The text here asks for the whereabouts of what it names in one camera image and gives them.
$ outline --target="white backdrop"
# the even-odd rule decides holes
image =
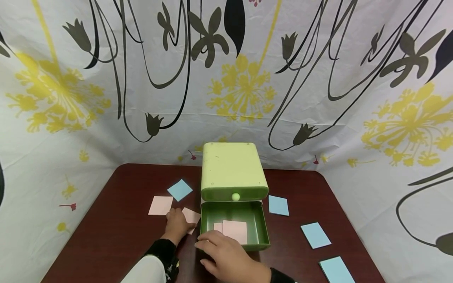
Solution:
[[[0,282],[40,282],[117,166],[208,141],[320,171],[387,282],[452,281],[451,2],[0,3]]]

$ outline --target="paper card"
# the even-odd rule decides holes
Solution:
[[[247,222],[224,220],[222,233],[225,236],[235,239],[241,245],[247,244]]]
[[[323,260],[319,264],[330,283],[355,283],[341,257]]]
[[[223,233],[223,223],[214,223],[214,230]]]
[[[196,213],[188,208],[183,208],[183,214],[186,217],[187,223],[198,223],[200,221],[201,215],[199,213]],[[187,234],[192,235],[193,231],[195,231],[195,228],[187,232]]]
[[[300,228],[302,228],[302,231],[304,232],[305,237],[307,237],[307,240],[310,243],[312,249],[324,247],[331,244],[329,238],[327,237],[326,233],[324,233],[319,223],[316,222],[302,225]]]
[[[269,212],[289,216],[288,201],[286,198],[269,196]]]
[[[176,201],[180,201],[186,195],[192,192],[192,188],[189,187],[189,185],[181,179],[179,182],[171,186],[167,191],[175,198]]]
[[[173,197],[154,197],[148,215],[166,215],[173,202]]]

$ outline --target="hand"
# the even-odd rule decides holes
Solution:
[[[219,231],[203,233],[198,240],[195,247],[215,261],[200,262],[217,279],[228,283],[270,283],[270,268],[252,260],[236,240]]]
[[[181,208],[172,208],[167,213],[167,226],[165,227],[165,234],[160,237],[161,239],[168,239],[178,246],[181,239],[187,234],[188,231],[197,227],[196,223],[187,223]]]

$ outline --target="wooden table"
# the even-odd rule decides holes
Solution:
[[[289,217],[269,214],[271,247],[252,257],[299,283],[327,283],[318,262],[341,256],[356,283],[384,283],[324,177],[314,171],[265,170],[270,194],[285,197]],[[116,169],[46,274],[43,283],[118,283],[164,232],[165,217],[149,216],[153,196],[169,196],[180,179],[193,189],[173,207],[200,211],[201,167],[125,164]],[[332,245],[312,249],[300,226],[319,222]],[[178,247],[177,283],[217,282],[199,263],[199,231]]]

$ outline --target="person's right hand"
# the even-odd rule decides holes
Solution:
[[[252,260],[236,240],[214,230],[203,233],[198,240],[195,247],[215,261],[200,262],[217,279],[228,283],[270,283],[270,268]]]

